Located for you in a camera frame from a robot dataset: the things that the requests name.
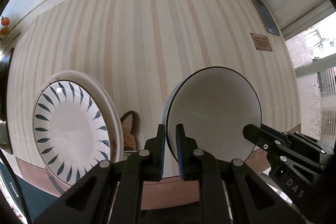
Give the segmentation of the white plate small print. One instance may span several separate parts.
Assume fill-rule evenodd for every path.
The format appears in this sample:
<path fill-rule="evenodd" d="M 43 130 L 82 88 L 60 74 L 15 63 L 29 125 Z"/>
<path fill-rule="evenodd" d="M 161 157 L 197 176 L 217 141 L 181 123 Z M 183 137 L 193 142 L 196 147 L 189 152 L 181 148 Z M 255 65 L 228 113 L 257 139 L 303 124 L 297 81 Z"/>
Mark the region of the white plate small print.
<path fill-rule="evenodd" d="M 51 76 L 40 87 L 40 94 L 50 84 L 56 81 L 70 81 L 83 87 L 89 95 L 93 97 L 93 100 L 98 105 L 99 110 L 102 111 L 105 124 L 108 129 L 110 137 L 114 137 L 116 140 L 116 155 L 112 156 L 112 162 L 118 162 L 122 160 L 123 155 L 123 136 L 120 117 L 118 115 L 116 106 L 113 103 L 112 98 L 105 90 L 105 88 L 92 76 L 73 70 L 65 70 Z"/>

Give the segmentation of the blue smartphone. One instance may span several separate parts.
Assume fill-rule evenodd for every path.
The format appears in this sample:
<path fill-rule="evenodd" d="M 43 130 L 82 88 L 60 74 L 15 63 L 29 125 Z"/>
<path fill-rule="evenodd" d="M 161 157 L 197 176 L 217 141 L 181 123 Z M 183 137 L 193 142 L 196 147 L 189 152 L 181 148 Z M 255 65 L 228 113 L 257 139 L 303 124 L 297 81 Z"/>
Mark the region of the blue smartphone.
<path fill-rule="evenodd" d="M 280 31 L 263 0 L 251 0 L 257 10 L 265 29 L 270 34 L 280 36 Z"/>

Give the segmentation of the tomato wall sticker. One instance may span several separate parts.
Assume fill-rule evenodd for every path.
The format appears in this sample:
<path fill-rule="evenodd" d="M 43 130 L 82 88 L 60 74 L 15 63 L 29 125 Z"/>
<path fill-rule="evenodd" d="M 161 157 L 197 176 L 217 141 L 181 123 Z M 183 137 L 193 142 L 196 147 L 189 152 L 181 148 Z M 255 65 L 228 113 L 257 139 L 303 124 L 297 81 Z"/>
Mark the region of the tomato wall sticker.
<path fill-rule="evenodd" d="M 8 26 L 10 24 L 10 20 L 8 17 L 1 17 L 1 25 Z"/>

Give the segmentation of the brown leather label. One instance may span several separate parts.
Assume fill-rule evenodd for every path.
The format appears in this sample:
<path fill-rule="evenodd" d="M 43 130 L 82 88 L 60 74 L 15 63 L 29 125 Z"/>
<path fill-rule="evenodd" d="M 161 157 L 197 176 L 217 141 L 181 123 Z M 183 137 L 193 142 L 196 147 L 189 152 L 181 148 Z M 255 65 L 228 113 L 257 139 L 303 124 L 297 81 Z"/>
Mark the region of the brown leather label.
<path fill-rule="evenodd" d="M 254 42 L 256 50 L 267 51 L 267 52 L 273 51 L 267 36 L 251 33 L 251 37 Z"/>

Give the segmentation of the striped cat table mat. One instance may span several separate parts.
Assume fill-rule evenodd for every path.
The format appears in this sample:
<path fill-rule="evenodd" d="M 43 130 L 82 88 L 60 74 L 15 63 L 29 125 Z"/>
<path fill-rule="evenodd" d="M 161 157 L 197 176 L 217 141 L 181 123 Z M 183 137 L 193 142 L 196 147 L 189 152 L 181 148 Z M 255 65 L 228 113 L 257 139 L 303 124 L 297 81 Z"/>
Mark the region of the striped cat table mat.
<path fill-rule="evenodd" d="M 251 33 L 267 36 L 273 51 L 256 50 Z M 11 47 L 7 159 L 18 176 L 52 193 L 31 121 L 40 87 L 60 71 L 89 74 L 119 114 L 138 112 L 139 147 L 155 135 L 173 88 L 209 66 L 248 79 L 264 124 L 289 131 L 301 121 L 285 40 L 266 31 L 251 0 L 66 0 L 37 16 Z"/>

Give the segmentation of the orange wall sticker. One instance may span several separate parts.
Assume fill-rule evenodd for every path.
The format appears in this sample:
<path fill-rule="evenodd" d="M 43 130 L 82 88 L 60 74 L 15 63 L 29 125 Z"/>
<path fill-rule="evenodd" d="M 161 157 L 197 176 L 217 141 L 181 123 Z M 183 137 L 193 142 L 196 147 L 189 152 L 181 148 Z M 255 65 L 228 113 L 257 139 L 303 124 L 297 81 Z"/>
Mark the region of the orange wall sticker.
<path fill-rule="evenodd" d="M 0 29 L 0 35 L 6 36 L 9 33 L 9 27 L 8 26 L 3 26 Z"/>

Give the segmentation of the leaf pattern plate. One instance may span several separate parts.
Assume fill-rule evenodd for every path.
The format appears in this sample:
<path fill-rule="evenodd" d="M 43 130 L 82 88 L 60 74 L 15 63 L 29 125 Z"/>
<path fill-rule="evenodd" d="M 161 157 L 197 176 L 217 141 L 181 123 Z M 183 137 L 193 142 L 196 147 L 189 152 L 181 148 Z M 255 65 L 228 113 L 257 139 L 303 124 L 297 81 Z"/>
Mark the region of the leaf pattern plate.
<path fill-rule="evenodd" d="M 115 151 L 102 110 L 94 98 L 71 81 L 49 84 L 37 99 L 33 130 L 47 169 L 73 185 Z"/>

